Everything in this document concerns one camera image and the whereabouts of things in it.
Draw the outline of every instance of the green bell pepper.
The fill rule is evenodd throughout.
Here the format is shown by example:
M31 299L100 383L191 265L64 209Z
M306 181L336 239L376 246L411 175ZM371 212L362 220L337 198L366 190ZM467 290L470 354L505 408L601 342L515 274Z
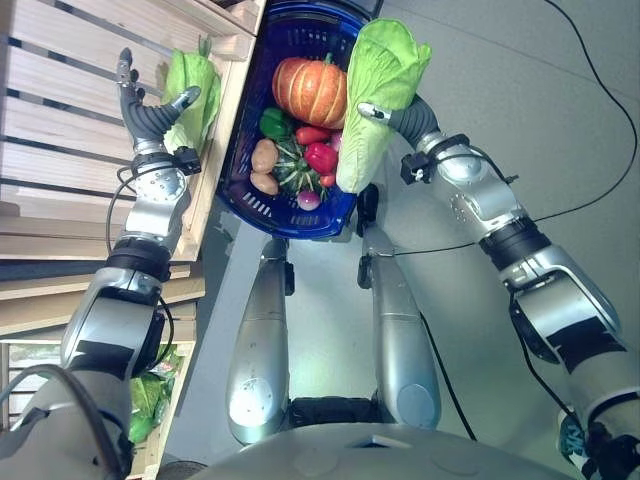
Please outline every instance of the green bell pepper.
M269 107L260 117L260 131L267 138L281 140L291 136L293 124L282 110Z

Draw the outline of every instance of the basket handle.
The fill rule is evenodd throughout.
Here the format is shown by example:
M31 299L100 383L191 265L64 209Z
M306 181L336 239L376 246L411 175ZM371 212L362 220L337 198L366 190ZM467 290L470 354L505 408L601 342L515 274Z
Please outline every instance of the basket handle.
M288 3L288 0L274 0L272 2L273 5L280 5L283 3ZM382 9L384 0L374 0L375 4L372 10L368 10L362 6L358 0L297 0L296 3L308 3L334 8L338 7L352 15L355 15L356 17L361 18L365 22L370 22L374 18L378 18L378 15L380 15L380 10Z

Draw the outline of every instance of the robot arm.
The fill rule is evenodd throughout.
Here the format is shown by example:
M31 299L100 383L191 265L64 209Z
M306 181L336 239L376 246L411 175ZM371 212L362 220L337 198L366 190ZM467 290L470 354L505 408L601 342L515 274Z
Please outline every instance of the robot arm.
M402 160L407 184L431 183L512 295L511 319L536 356L562 365L576 413L603 478L640 465L640 358L618 337L605 295L561 247L538 231L509 179L464 135L447 136L419 97L405 110L362 103L416 149Z
M191 87L166 105L143 106L144 91L136 88L138 75L131 63L131 52L123 50L117 77L122 116L133 140L136 201L61 346L62 367L93 400L90 410L101 419L110 442L96 444L86 415L70 401L68 385L52 378L11 432L0 437L3 478L116 479L131 469L129 384L156 358L164 324L156 305L190 202L185 177L199 171L194 150L182 147L170 154L163 137L200 93ZM116 471L102 464L107 457L98 455L100 450L117 458Z

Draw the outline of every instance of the red chili pepper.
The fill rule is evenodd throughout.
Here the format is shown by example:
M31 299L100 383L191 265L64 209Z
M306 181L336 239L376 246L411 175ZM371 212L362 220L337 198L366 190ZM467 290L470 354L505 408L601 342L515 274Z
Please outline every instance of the red chili pepper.
M329 175L322 175L320 177L320 185L325 188L333 187L336 184L336 174L330 173Z
M304 152L304 159L320 175L328 175L338 165L338 152L324 143L312 143Z
M300 145L309 145L315 142L329 140L331 132L325 128L301 127L296 130L296 140Z

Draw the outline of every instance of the potato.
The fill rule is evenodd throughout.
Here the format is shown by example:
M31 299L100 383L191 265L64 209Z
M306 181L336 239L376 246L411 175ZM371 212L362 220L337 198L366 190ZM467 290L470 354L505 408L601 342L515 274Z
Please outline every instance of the potato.
M251 172L251 184L267 195L278 194L278 182L268 173Z
M256 144L251 154L251 166L254 172L269 173L278 161L276 144L268 138L263 138Z

